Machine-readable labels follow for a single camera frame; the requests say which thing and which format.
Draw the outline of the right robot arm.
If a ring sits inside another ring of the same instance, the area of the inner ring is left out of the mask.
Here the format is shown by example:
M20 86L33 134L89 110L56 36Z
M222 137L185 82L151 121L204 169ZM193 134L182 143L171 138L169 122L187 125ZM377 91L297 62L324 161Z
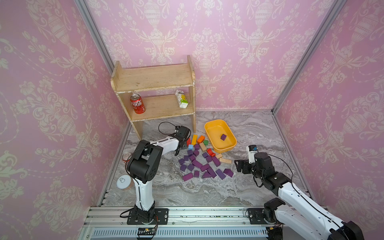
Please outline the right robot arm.
M361 228L345 222L317 204L297 187L291 178L275 170L273 156L252 149L247 160L236 160L239 173L261 180L276 197L264 204L267 223L288 226L306 240L362 240Z

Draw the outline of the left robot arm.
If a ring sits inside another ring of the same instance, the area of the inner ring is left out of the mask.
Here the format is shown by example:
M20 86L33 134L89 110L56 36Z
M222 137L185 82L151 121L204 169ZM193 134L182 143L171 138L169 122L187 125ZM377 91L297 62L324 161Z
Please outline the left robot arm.
M175 131L164 139L152 142L139 141L125 164L125 170L133 179L136 190L136 202L129 211L128 223L138 221L151 224L157 220L152 180L158 172L162 156L169 152L178 155L190 136L189 128L175 126Z

